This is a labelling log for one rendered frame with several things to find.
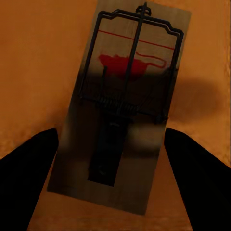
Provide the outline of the mousetrap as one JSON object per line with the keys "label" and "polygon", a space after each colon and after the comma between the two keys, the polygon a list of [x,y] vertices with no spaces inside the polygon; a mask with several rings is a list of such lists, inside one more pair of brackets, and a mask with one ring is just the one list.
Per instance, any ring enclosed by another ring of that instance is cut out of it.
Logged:
{"label": "mousetrap", "polygon": [[98,0],[48,192],[145,216],[191,15]]}

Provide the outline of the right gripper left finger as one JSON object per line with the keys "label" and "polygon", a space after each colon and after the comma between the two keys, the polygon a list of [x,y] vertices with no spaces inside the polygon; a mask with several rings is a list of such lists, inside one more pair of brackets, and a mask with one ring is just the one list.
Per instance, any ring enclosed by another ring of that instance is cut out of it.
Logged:
{"label": "right gripper left finger", "polygon": [[56,128],[0,160],[0,231],[26,231],[59,146]]}

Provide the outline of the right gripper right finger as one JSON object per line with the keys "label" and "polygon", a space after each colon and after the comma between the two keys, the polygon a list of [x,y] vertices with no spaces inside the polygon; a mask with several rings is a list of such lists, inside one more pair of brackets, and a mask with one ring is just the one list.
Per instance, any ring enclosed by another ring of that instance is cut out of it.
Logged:
{"label": "right gripper right finger", "polygon": [[231,169],[187,134],[165,129],[164,146],[193,231],[231,231]]}

